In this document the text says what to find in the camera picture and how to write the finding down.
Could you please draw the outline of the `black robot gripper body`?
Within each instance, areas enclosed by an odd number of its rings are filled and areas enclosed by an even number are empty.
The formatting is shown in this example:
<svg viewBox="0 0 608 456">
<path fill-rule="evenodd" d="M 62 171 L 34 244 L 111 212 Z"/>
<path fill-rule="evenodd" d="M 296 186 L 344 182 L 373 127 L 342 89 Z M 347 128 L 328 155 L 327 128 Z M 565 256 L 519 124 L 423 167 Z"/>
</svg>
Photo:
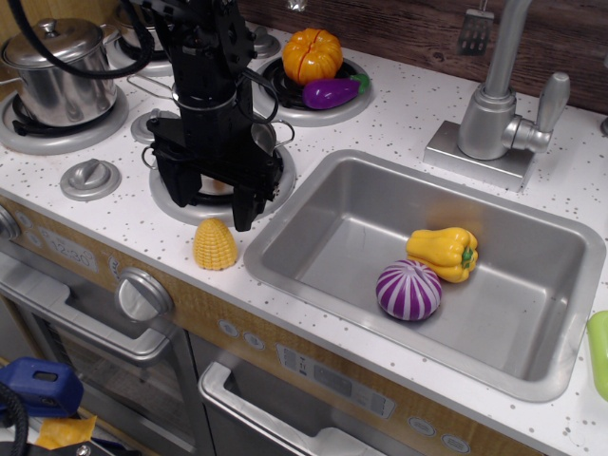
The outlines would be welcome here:
<svg viewBox="0 0 608 456">
<path fill-rule="evenodd" d="M 275 198 L 280 159 L 257 146 L 252 136 L 254 124 L 268 122 L 254 113 L 252 98 L 232 97 L 214 106 L 182 105 L 178 119 L 150 120 L 147 127 L 154 135 L 155 158 L 188 164 L 233 189 L 260 190 L 268 201 Z"/>
</svg>

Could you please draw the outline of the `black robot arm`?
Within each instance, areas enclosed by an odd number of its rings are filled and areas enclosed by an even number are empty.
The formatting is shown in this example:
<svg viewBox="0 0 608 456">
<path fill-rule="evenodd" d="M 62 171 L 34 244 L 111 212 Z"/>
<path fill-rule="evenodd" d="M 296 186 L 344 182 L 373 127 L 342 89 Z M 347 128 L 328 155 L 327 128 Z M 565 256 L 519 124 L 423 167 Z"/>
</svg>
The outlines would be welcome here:
<svg viewBox="0 0 608 456">
<path fill-rule="evenodd" d="M 194 201 L 204 176 L 233 188 L 233 221 L 251 228 L 272 200 L 281 160 L 258 146 L 252 127 L 253 84 L 249 68 L 254 34 L 235 1 L 143 1 L 174 75 L 177 119 L 148 122 L 153 154 L 169 196 L 183 207 Z"/>
</svg>

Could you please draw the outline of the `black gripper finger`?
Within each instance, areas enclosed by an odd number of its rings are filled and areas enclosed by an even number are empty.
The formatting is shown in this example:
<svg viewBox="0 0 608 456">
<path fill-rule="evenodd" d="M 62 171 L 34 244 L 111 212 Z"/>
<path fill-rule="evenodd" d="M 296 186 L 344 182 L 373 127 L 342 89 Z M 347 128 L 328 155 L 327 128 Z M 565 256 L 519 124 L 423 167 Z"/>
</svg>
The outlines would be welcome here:
<svg viewBox="0 0 608 456">
<path fill-rule="evenodd" d="M 249 231 L 255 219 L 265 210 L 266 198 L 262 191 L 237 186 L 233 191 L 232 211 L 235 228 L 238 232 Z"/>
<path fill-rule="evenodd" d="M 201 188 L 200 171 L 161 157 L 157 157 L 157 166 L 171 200 L 179 207 L 189 205 Z"/>
</svg>

